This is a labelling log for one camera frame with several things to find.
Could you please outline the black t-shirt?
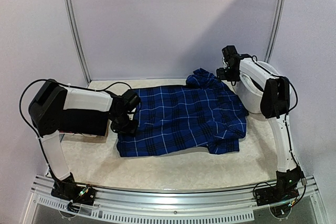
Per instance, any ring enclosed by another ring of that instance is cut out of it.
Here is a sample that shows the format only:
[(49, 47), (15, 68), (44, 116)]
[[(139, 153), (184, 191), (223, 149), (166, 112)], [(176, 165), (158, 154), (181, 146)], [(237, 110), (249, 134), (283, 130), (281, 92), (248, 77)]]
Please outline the black t-shirt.
[(63, 110), (59, 131), (65, 133), (105, 136), (108, 112), (84, 109)]

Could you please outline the blue plaid shirt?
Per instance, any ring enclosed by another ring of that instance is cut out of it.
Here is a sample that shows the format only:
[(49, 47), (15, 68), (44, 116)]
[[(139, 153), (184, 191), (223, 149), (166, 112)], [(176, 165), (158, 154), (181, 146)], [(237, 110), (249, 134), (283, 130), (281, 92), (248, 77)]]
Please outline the blue plaid shirt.
[(141, 99), (134, 115), (139, 126), (135, 136), (118, 134), (120, 156), (160, 156), (194, 147), (217, 155), (239, 151), (248, 111), (214, 74), (200, 68), (184, 85), (139, 88), (136, 93)]

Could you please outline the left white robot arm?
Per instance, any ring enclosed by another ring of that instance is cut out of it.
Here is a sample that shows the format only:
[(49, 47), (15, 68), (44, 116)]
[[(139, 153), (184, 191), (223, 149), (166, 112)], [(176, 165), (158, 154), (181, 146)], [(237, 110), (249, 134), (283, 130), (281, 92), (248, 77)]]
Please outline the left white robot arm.
[(67, 200), (77, 197), (78, 188), (66, 180), (71, 172), (62, 151), (60, 134), (96, 137), (106, 136), (111, 129), (117, 134), (133, 136), (139, 123), (130, 119), (130, 115), (137, 112), (140, 104), (140, 97), (131, 88), (117, 95), (107, 88), (95, 90), (65, 85), (54, 79), (43, 81), (28, 107), (28, 114), (51, 174), (61, 181), (57, 190)]

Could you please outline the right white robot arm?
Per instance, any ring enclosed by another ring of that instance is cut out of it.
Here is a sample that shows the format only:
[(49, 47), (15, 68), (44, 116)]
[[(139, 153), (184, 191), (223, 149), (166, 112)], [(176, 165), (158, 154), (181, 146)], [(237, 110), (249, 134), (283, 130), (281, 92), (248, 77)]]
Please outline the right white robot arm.
[(217, 76), (231, 82), (248, 112), (262, 114), (272, 129), (277, 151), (278, 185), (272, 188), (271, 196), (282, 201), (291, 194), (292, 185), (302, 178), (289, 125), (293, 87), (270, 64), (258, 61), (255, 56), (238, 53), (233, 45), (224, 47), (222, 54), (223, 67), (217, 69)]

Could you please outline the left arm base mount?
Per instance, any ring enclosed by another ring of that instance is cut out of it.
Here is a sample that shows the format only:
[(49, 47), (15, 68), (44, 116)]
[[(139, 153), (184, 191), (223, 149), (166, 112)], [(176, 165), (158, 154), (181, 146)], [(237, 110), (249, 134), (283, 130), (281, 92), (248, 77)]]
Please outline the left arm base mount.
[(92, 186), (75, 182), (73, 174), (63, 180), (55, 178), (51, 191), (53, 197), (88, 206), (93, 206), (96, 194), (97, 190)]

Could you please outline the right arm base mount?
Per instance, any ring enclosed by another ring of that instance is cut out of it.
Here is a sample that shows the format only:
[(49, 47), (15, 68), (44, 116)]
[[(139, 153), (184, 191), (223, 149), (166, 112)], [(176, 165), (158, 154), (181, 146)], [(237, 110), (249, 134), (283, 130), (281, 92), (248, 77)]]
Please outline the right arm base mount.
[(292, 208), (304, 197), (307, 189), (307, 179), (301, 180), (303, 193), (300, 194), (297, 186), (281, 191), (278, 186), (272, 186), (267, 182), (257, 183), (253, 188), (253, 198), (257, 206), (271, 205), (275, 203), (289, 202), (287, 206)]

